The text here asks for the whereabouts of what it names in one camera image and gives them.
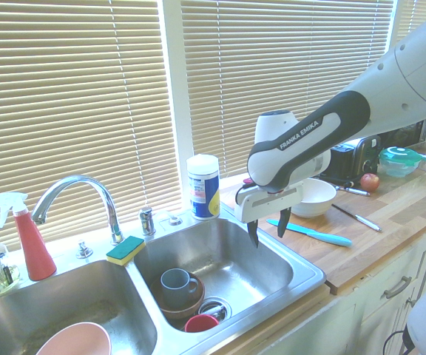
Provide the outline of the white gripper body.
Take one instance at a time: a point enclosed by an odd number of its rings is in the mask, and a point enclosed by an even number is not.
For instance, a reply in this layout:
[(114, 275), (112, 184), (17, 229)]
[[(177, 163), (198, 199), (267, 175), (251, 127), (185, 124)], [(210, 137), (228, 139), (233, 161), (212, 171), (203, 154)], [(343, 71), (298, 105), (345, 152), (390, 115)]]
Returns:
[(297, 205), (302, 201), (303, 181), (280, 192), (267, 192), (255, 183), (244, 184), (237, 191), (234, 215), (242, 223), (250, 223)]

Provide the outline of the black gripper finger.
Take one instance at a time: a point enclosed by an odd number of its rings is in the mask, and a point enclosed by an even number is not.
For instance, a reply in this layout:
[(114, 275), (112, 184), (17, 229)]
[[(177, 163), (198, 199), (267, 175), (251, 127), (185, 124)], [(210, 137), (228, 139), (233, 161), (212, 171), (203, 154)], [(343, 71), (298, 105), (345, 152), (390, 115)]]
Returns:
[(258, 220), (247, 222), (246, 225), (247, 225), (247, 231), (251, 239), (251, 242), (253, 243), (254, 247), (257, 249), (259, 246), (259, 237), (257, 235)]
[(288, 207), (280, 211), (280, 219), (278, 221), (278, 226), (277, 226), (278, 237), (283, 237), (283, 235), (285, 234), (285, 230), (287, 229), (287, 225), (289, 223), (290, 215), (291, 215), (291, 207)]

